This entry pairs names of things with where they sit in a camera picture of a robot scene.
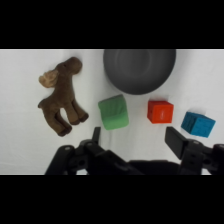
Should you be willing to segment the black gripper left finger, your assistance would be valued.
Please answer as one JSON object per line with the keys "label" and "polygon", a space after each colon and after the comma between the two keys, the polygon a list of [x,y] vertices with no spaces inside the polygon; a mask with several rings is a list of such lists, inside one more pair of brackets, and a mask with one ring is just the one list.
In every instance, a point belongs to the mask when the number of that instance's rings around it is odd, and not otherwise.
{"label": "black gripper left finger", "polygon": [[101,133],[101,127],[95,127],[92,135],[92,141],[96,144],[99,144],[100,133]]}

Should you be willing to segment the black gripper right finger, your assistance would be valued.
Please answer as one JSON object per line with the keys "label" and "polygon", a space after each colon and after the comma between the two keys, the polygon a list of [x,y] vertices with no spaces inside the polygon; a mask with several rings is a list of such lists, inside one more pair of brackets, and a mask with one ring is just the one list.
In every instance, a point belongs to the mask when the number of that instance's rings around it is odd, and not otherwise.
{"label": "black gripper right finger", "polygon": [[178,159],[182,159],[188,140],[174,127],[167,127],[165,132],[165,143]]}

